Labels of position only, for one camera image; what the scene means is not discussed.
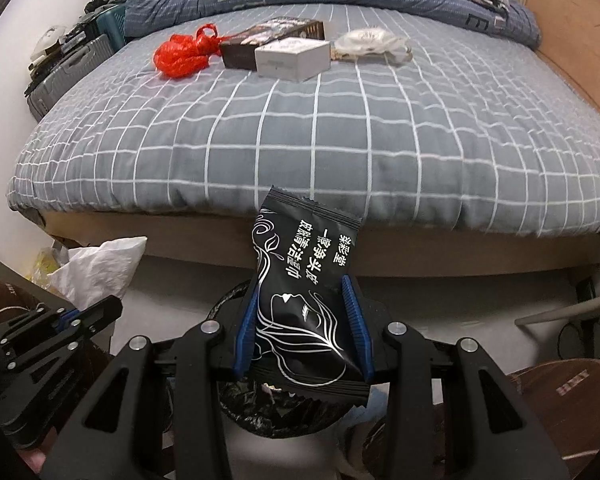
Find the gray checkered bedding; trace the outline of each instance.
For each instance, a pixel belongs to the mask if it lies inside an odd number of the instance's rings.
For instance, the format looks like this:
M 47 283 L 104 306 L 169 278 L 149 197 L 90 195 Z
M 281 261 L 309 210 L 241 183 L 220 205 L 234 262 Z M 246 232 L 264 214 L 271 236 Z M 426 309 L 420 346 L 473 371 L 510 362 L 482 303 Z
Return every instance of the gray checkered bedding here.
M 395 10 L 296 5 L 219 15 L 221 34 L 286 14 L 379 25 L 413 61 L 335 62 L 303 83 L 152 65 L 127 45 L 33 131 L 14 209 L 253 214 L 276 185 L 369 221 L 538 235 L 600 231 L 600 115 L 509 40 Z

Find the metal screw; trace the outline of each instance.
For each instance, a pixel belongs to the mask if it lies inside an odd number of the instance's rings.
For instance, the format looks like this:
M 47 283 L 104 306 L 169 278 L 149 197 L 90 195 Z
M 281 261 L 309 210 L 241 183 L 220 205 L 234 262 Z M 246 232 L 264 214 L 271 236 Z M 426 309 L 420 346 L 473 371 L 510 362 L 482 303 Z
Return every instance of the metal screw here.
M 460 348 L 465 352 L 475 352 L 478 349 L 478 343 L 475 339 L 471 339 L 470 337 L 465 337 L 460 342 Z
M 215 319 L 209 319 L 200 325 L 200 330 L 202 330 L 202 332 L 205 334 L 215 334 L 218 330 L 220 330 L 220 323 L 218 323 Z
M 389 331 L 389 334 L 393 335 L 402 335 L 407 332 L 407 326 L 400 321 L 394 321 L 389 323 L 386 326 L 386 329 Z
M 146 338 L 143 335 L 137 335 L 129 341 L 129 348 L 132 350 L 142 350 L 146 346 Z

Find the teal basket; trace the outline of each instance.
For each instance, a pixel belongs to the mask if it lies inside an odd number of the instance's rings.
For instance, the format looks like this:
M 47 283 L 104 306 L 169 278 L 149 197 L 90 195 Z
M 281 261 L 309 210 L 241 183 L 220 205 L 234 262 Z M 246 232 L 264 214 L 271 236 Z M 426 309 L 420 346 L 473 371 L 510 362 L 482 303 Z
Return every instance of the teal basket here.
M 113 52 L 126 45 L 125 40 L 125 4 L 101 12 L 96 18 L 96 26 L 100 34 L 106 34 Z

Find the black snack packet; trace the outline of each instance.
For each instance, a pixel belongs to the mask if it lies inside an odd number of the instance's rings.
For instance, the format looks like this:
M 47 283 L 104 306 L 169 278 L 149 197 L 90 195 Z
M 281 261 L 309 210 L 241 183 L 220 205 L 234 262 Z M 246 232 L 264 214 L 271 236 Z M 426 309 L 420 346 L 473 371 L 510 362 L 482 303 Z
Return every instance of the black snack packet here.
M 360 220 L 272 188 L 252 231 L 258 254 L 250 377 L 326 400 L 365 402 L 342 277 Z

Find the plastic bag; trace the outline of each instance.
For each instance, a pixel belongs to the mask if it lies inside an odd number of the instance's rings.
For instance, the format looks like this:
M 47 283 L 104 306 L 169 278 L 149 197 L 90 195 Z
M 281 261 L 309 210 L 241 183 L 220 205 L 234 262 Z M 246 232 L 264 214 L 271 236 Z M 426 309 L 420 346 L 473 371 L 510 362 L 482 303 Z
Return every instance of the plastic bag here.
M 211 36 L 205 29 L 213 31 Z M 220 56 L 220 42 L 226 37 L 218 36 L 213 23 L 207 23 L 198 29 L 196 37 L 185 34 L 173 34 L 154 53 L 154 65 L 168 77 L 184 77 L 209 66 L 209 56 Z
M 51 273 L 49 282 L 78 310 L 107 296 L 122 298 L 145 247 L 146 237 L 140 236 L 69 249 L 69 262 Z
M 340 36 L 334 43 L 335 51 L 341 59 L 347 56 L 369 56 L 391 53 L 400 61 L 413 59 L 406 38 L 400 38 L 384 28 L 359 28 Z
M 44 288 L 57 296 L 61 296 L 55 287 L 51 286 L 49 280 L 49 276 L 59 268 L 60 264 L 55 258 L 54 250 L 51 247 L 44 248 L 38 253 L 33 268 L 31 269 L 31 273 L 28 274 L 26 278 L 40 288 Z
M 238 426 L 266 438 L 317 433 L 340 420 L 352 404 L 295 396 L 246 380 L 219 383 L 220 408 Z
M 366 401 L 342 297 L 359 227 L 357 218 L 269 191 L 251 235 L 258 321 L 250 377 L 313 398 Z

